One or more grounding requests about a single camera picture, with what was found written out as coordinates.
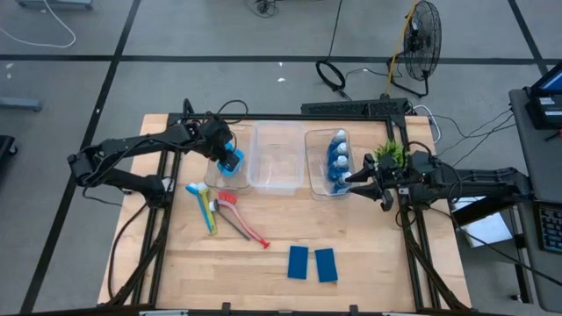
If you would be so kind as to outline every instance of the clear plastic container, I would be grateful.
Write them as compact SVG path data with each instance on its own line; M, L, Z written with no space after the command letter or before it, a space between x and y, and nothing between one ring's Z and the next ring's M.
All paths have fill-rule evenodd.
M348 192L332 193L334 183L328 180L328 146L340 130L342 129L315 130L309 131L305 135L306 165L308 167L308 177L310 178L311 195L316 200L346 198L349 196ZM349 150L349 172L353 174L355 173L353 147L349 142L349 133L347 131L345 131L345 141L348 144Z
M244 153L244 161L238 172L233 176L224 176L220 173L217 163L211 162L207 165L207 173L205 174L205 184L210 188L218 190L236 190L237 193L243 193L249 188L248 182L248 166L252 157L251 140L254 134L253 126L230 125L230 131L236 136L236 145Z
M259 121L254 125L248 181L260 193L292 195L302 186L304 128L298 122Z

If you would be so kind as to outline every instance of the fan stand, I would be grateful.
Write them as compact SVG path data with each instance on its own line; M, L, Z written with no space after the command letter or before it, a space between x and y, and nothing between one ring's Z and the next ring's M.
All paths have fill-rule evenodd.
M404 55L404 52L398 53L396 54L396 56L394 57L395 60L398 60L400 58L400 56ZM390 64L393 61L393 59L391 58L389 61L386 62L386 66L388 66L388 71L390 71ZM391 79L391 83L393 84L393 86L400 88L404 91L410 92L413 95L416 95L417 97L425 97L429 94L429 84L428 84L428 78L429 78L429 74L427 71L423 71L423 81L425 82L425 93L420 93L420 92L416 92L414 90L411 90L409 88L404 87L403 85L397 84L394 81L394 76Z

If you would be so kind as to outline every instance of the electric fan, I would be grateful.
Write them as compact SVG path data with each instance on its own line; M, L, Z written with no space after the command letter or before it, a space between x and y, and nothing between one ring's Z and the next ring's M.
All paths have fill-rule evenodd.
M428 78L435 71L441 53L441 19L433 4L422 0L415 5L414 13L407 22L403 49L404 51L398 53L395 59L404 61L410 77L425 82L425 93L399 85L394 78L392 84L417 97L425 97L429 94ZM389 70L391 61L392 59L387 62Z

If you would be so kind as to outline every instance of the wooden table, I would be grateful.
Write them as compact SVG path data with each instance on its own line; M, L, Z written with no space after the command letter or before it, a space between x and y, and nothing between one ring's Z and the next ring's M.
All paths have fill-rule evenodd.
M146 115L140 133L163 131L167 117ZM307 131L345 128L356 166L361 166L365 153L387 139L385 124L379 122L302 124ZM433 148L427 118L407 117L407 132L410 140ZM135 157L132 172L143 176L155 174L159 156L156 153ZM197 199L184 189L188 183L203 181L206 166L207 159L200 154L190 153L182 159L157 307L220 309L223 302L230 302L236 310L348 311L349 305L358 305L364 312L415 310L406 246L401 228L394 222L396 210L382 212L379 203L357 195L336 201L312 200L305 169L303 187L294 196L239 196L237 205L250 226L271 241L270 247L263 249L254 241L242 239L220 217L219 233L208 234ZM116 232L143 203L140 194L125 197ZM434 206L448 210L443 201ZM114 291L129 278L139 261L147 215L148 211L144 211L119 242ZM437 272L459 300L470 305L450 219L427 211L425 222ZM292 245L309 247L307 280L287 277L288 251ZM318 248L335 250L337 284L318 282L313 254ZM425 306L429 307L426 277L420 266L419 271ZM147 301L151 275L149 268L141 302ZM106 279L107 273L99 302L108 300Z

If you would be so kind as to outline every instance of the computer screen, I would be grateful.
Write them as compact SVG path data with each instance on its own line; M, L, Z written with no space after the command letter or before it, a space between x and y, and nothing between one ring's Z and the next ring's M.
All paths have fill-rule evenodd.
M543 83L540 90L545 92L562 92L562 70Z

